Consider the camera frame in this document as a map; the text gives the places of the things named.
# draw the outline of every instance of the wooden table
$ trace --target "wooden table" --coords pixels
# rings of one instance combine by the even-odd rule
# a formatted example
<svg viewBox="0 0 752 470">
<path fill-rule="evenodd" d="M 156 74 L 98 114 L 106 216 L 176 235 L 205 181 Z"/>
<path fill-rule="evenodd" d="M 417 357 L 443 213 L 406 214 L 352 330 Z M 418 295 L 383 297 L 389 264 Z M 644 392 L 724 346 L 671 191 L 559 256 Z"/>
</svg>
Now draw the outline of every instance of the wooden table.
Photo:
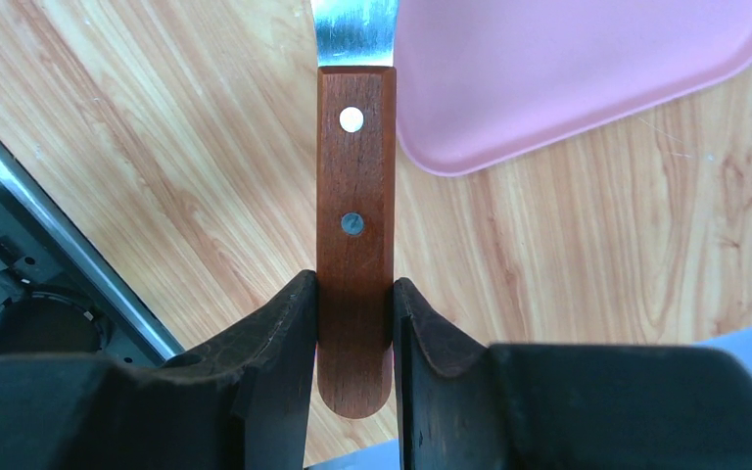
<svg viewBox="0 0 752 470">
<path fill-rule="evenodd" d="M 304 1 L 0 1 L 0 138 L 186 346 L 313 267 L 315 95 Z M 397 276 L 482 342 L 752 325 L 752 67 L 397 189 Z M 307 463 L 396 435 L 313 397 Z"/>
</svg>

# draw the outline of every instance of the brown wooden handle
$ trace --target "brown wooden handle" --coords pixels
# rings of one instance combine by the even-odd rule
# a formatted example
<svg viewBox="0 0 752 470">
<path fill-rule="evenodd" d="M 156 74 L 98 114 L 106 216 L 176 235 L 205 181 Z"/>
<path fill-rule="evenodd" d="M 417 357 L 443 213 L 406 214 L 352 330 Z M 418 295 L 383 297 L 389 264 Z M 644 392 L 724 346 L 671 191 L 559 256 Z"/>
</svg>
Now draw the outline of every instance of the brown wooden handle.
<svg viewBox="0 0 752 470">
<path fill-rule="evenodd" d="M 396 107 L 393 68 L 318 70 L 318 391 L 349 418 L 391 391 Z"/>
</svg>

